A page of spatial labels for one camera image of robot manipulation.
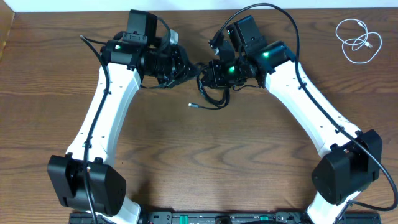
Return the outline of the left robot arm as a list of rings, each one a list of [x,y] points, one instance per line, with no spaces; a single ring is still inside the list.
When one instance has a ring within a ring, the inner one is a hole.
[[[89,223],[146,221],[114,168],[126,113],[144,77],[156,78],[159,88],[173,88],[200,74],[175,31],[157,36],[160,22],[152,13],[131,10],[126,30],[102,43],[95,52],[98,84],[84,122],[66,153],[49,159],[47,172],[60,204],[87,212]]]

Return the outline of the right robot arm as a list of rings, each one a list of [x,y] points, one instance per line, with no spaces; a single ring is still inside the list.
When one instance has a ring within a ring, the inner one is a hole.
[[[312,172],[316,188],[307,208],[311,223],[336,223],[354,199],[379,178],[382,140],[362,132],[322,95],[306,76],[296,55],[281,41],[235,45],[209,62],[198,88],[228,92],[249,78],[274,95],[303,127],[321,160]]]

